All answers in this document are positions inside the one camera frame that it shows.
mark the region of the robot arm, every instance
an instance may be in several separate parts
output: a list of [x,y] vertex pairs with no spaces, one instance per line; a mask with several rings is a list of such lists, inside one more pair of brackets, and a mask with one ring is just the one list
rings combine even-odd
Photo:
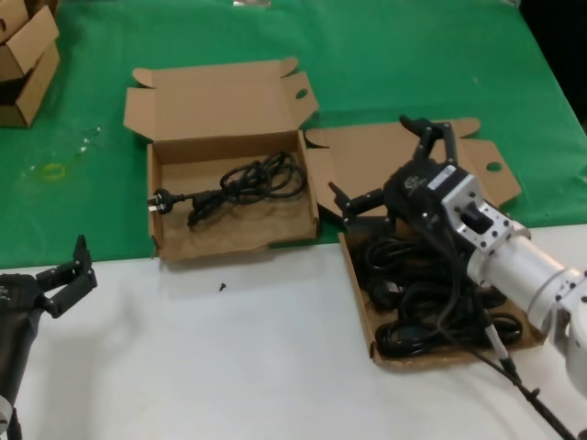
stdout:
[[[549,334],[566,358],[570,380],[587,397],[587,270],[566,268],[546,255],[526,228],[485,200],[477,177],[458,164],[450,124],[405,116],[400,122],[420,140],[412,159],[382,189],[351,200],[330,183],[345,226],[373,233],[404,220],[462,273],[497,288]],[[447,149],[441,163],[429,157],[439,139]],[[380,205],[386,218],[359,216]]]
[[[51,298],[46,292],[65,286]],[[0,275],[0,434],[19,440],[14,410],[28,353],[39,330],[43,312],[59,318],[97,286],[92,259],[79,236],[73,261],[30,275]]]

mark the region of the cardboard box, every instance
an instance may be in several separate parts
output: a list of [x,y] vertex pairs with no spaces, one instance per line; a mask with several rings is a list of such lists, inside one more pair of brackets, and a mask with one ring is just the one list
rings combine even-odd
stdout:
[[0,82],[0,127],[30,127],[58,64],[59,52],[53,42],[27,78]]
[[55,20],[45,6],[0,46],[0,83],[24,78],[58,36]]
[[28,22],[22,0],[0,0],[0,44],[5,43]]
[[[491,141],[466,138],[480,129],[479,120],[464,118],[449,122],[457,138],[459,164],[480,178],[488,200],[499,206],[521,193],[519,184],[497,147]],[[306,140],[319,147],[307,151],[318,203],[332,215],[338,216],[341,212],[334,204],[334,194],[327,187],[328,182],[336,183],[350,197],[382,188],[389,177],[411,159],[418,140],[417,136],[399,123],[320,128],[307,131],[305,136]],[[441,141],[435,146],[432,157],[436,160],[444,159]],[[386,210],[380,207],[365,215],[386,215]],[[409,233],[405,225],[399,225],[398,231]],[[388,369],[430,369],[474,360],[469,353],[452,346],[421,357],[390,359],[380,355],[375,343],[375,331],[380,325],[394,321],[397,314],[376,312],[367,293],[359,286],[350,252],[366,238],[358,235],[339,236],[371,359]],[[524,324],[522,339],[509,346],[511,350],[536,347],[546,340],[513,303],[508,301],[495,310],[514,314]]]
[[[198,193],[219,187],[237,166],[285,150],[306,169],[299,126],[317,109],[297,61],[262,61],[150,71],[133,76],[145,88],[127,90],[125,125],[148,146],[148,193]],[[262,249],[316,237],[318,214],[311,177],[299,197],[246,206],[225,203],[188,228],[190,202],[166,215],[150,213],[161,259],[180,260]]]

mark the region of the power cord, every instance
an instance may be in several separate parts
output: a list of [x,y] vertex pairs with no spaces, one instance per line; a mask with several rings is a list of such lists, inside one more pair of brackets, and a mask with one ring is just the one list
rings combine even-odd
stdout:
[[360,286],[376,309],[398,310],[396,322],[377,329],[378,350],[384,356],[405,358],[446,344],[459,347],[510,380],[562,439],[577,440],[538,398],[540,389],[530,390],[523,384],[505,348],[501,367],[477,351],[489,346],[488,338],[483,338],[489,325],[495,326],[506,345],[519,339],[522,325],[509,313],[487,313],[486,309],[501,305],[504,296],[498,291],[477,292],[463,280],[450,232],[446,239],[450,260],[420,237],[397,235],[375,237],[353,252]]
[[[451,265],[424,239],[378,236],[358,249],[354,259],[360,285],[376,310],[397,310],[397,320],[380,325],[375,332],[382,355],[408,358],[452,344],[435,325],[452,295]],[[490,347],[485,328],[492,325],[503,344],[520,339],[523,326],[519,319],[509,313],[485,312],[505,303],[500,292],[477,292],[471,281],[463,282],[461,288],[468,294],[459,297],[447,320],[452,338],[474,347]]]
[[[284,191],[296,180],[292,189]],[[220,179],[220,189],[193,194],[171,194],[158,189],[149,199],[150,211],[163,215],[172,211],[178,202],[192,200],[193,211],[188,215],[188,226],[207,218],[224,203],[255,204],[265,199],[287,199],[301,193],[307,185],[307,176],[296,164],[292,154],[280,152],[263,162],[255,160],[248,165],[230,170]]]

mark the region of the white table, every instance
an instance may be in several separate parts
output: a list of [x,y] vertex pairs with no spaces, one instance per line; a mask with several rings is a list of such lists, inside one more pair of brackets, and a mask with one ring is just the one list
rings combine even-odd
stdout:
[[[587,226],[534,237],[587,267]],[[42,319],[17,402],[26,440],[558,438],[482,364],[374,366],[338,245],[95,269],[96,291]],[[550,344],[515,360],[574,433],[587,428]]]

